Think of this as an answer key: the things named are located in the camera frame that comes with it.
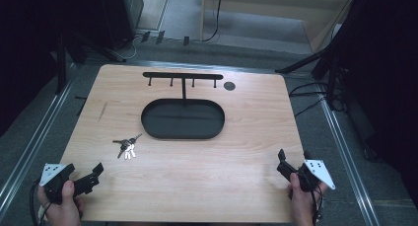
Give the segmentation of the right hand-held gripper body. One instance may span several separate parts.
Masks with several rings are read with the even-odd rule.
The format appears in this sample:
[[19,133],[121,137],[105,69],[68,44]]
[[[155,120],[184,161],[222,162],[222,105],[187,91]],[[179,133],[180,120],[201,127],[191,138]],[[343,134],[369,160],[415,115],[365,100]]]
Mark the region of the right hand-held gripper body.
[[297,170],[302,191],[308,192],[314,190],[320,183],[324,183],[331,189],[336,189],[335,183],[324,162],[314,159],[308,150],[304,152],[304,157],[304,163]]

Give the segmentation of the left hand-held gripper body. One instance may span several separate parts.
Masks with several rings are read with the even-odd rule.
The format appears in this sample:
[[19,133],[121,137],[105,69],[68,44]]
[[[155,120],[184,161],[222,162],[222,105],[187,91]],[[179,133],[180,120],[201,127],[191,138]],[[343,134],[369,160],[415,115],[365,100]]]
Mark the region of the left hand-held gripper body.
[[62,203],[62,188],[75,171],[73,164],[49,164],[43,167],[39,185],[43,187],[47,199],[51,203]]

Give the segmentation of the bunch of keys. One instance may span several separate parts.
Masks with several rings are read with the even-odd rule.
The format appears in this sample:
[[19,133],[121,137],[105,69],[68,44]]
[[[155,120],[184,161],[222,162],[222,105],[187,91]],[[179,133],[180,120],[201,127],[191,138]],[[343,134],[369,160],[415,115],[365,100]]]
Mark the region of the bunch of keys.
[[135,143],[141,136],[142,134],[139,133],[138,135],[129,139],[113,140],[113,143],[120,145],[117,158],[120,159],[123,157],[125,160],[131,160],[132,158],[135,158]]

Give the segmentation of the black key holder with tray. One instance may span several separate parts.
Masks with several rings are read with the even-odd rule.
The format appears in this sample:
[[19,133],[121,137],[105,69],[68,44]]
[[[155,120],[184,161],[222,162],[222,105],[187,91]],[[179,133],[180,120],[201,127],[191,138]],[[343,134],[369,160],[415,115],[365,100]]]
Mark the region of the black key holder with tray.
[[222,80],[222,74],[144,72],[148,85],[153,78],[181,80],[180,99],[157,99],[149,103],[141,113],[145,131],[158,139],[210,139],[217,136],[225,125],[225,112],[217,103],[186,96],[186,80],[212,80],[214,87]]

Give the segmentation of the person's left hand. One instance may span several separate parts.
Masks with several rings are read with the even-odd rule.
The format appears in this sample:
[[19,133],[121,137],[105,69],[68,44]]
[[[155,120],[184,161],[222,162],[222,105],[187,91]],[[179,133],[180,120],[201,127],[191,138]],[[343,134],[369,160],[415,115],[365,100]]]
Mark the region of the person's left hand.
[[51,226],[82,226],[81,214],[85,209],[82,198],[74,198],[75,186],[72,181],[64,183],[61,196],[62,203],[50,203],[44,187],[37,187],[37,199],[43,207],[48,207],[45,216]]

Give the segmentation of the person's right hand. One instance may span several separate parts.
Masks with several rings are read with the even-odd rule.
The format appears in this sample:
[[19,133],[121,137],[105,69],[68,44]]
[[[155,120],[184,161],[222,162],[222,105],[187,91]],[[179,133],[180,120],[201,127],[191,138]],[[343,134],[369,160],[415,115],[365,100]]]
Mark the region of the person's right hand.
[[291,196],[291,216],[296,226],[314,226],[314,200],[309,192],[302,191],[296,173],[290,175],[287,194]]

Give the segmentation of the black metal stand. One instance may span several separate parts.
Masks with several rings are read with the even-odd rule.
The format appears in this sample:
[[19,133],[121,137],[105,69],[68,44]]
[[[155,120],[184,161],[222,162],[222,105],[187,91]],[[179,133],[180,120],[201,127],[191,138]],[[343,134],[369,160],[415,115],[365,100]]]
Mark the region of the black metal stand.
[[57,88],[55,94],[58,95],[63,92],[64,87],[67,84],[67,66],[66,66],[66,54],[69,53],[71,58],[78,62],[84,63],[87,59],[86,54],[82,48],[85,44],[103,55],[110,61],[114,62],[125,62],[125,58],[119,58],[107,51],[103,46],[98,45],[91,39],[83,36],[80,33],[74,31],[61,31],[56,39],[57,50],[56,50],[56,68],[57,68]]
[[285,68],[276,69],[276,73],[288,74],[294,72],[310,63],[316,62],[311,74],[315,80],[322,79],[325,74],[328,74],[327,85],[325,88],[325,101],[333,111],[344,111],[345,105],[340,98],[338,98],[334,91],[336,89],[337,72],[338,72],[338,43],[331,41],[325,48],[320,51],[288,66]]

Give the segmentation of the light wooden furniture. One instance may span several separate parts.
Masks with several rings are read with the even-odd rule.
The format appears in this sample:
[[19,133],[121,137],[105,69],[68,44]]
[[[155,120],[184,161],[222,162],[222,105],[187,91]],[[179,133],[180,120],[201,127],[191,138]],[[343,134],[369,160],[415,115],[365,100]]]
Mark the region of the light wooden furniture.
[[[211,0],[201,0],[200,39],[205,10]],[[296,19],[303,22],[312,52],[319,51],[334,26],[342,23],[353,0],[221,0],[220,9],[252,15]]]

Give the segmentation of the dark cabinet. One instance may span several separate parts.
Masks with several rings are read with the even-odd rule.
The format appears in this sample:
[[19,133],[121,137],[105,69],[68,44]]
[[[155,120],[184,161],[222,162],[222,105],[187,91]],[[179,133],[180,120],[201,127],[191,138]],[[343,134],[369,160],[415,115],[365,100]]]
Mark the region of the dark cabinet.
[[143,0],[101,0],[104,9],[104,46],[117,48],[135,37]]

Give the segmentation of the metal floor rail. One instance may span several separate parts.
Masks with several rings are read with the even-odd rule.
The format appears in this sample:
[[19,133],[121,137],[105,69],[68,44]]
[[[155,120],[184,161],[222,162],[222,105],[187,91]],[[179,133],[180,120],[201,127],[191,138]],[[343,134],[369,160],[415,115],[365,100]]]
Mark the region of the metal floor rail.
[[323,101],[321,106],[366,226],[381,226],[380,220],[349,150],[349,146],[335,112],[330,109],[326,101]]
[[62,90],[55,91],[58,80],[53,78],[0,137],[0,222],[61,110],[79,68],[71,63],[66,71]]

